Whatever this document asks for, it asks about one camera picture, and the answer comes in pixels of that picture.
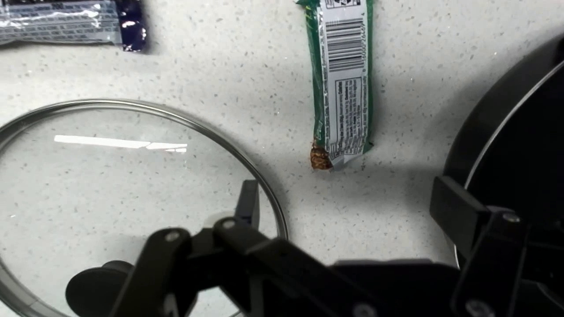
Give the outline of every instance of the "candy bar wrapper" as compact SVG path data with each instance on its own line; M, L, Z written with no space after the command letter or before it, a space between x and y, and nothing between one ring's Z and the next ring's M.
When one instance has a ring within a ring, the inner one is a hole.
M372 128L372 0L299 0L313 71L314 169L366 153Z
M114 43L140 51L147 32L140 0L2 0L0 44Z

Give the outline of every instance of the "white speckled countertop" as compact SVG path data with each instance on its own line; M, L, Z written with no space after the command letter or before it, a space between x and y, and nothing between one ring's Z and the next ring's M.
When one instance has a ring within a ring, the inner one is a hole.
M479 98L564 30L559 0L377 1L376 146L345 170L327 173L309 163L314 111L300 7L290 0L145 3L146 54L105 45L0 49L0 123L83 98L183 110L255 160L275 187L291 240L327 264L414 257L452 263L428 215L433 176ZM42 160L30 155L22 162ZM13 313L0 306L0 315Z

